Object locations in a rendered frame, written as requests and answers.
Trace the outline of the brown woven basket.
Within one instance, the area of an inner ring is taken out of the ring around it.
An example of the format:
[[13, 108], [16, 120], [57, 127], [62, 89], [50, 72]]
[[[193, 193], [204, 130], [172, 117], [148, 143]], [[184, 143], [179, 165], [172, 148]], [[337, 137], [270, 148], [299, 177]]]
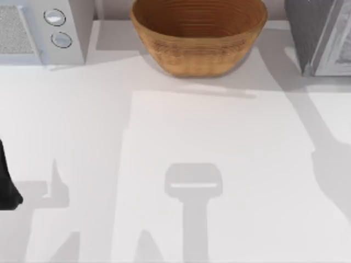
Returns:
[[268, 18], [262, 0], [134, 0], [133, 26], [151, 57], [177, 77], [216, 77], [250, 51]]

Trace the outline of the pale microwave oven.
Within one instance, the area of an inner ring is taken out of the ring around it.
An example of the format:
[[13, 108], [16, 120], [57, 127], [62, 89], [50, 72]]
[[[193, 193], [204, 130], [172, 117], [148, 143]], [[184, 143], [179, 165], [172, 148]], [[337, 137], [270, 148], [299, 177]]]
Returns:
[[[51, 9], [65, 14], [62, 26], [44, 20]], [[0, 0], [0, 65], [83, 65], [94, 14], [95, 0]], [[56, 47], [51, 41], [56, 32], [67, 33], [72, 45]]]

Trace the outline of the small round microwave knob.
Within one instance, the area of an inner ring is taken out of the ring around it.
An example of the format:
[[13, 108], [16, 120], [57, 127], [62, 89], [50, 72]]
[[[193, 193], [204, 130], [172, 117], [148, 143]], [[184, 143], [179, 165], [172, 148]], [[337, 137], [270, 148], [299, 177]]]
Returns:
[[64, 32], [56, 32], [51, 35], [52, 43], [61, 49], [69, 48], [72, 45], [72, 38]]

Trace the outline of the large round microwave knob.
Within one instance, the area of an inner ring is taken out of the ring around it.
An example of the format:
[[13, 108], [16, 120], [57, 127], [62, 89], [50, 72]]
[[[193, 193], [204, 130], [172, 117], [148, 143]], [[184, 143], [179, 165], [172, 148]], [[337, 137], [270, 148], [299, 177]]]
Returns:
[[46, 10], [43, 13], [44, 20], [51, 26], [62, 26], [66, 22], [65, 14], [59, 9]]

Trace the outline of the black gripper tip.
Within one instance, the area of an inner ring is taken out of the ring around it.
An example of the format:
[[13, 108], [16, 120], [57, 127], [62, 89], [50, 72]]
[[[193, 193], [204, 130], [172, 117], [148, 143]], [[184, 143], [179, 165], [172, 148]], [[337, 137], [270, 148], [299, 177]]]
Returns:
[[15, 210], [23, 201], [9, 174], [3, 143], [0, 139], [0, 210]]

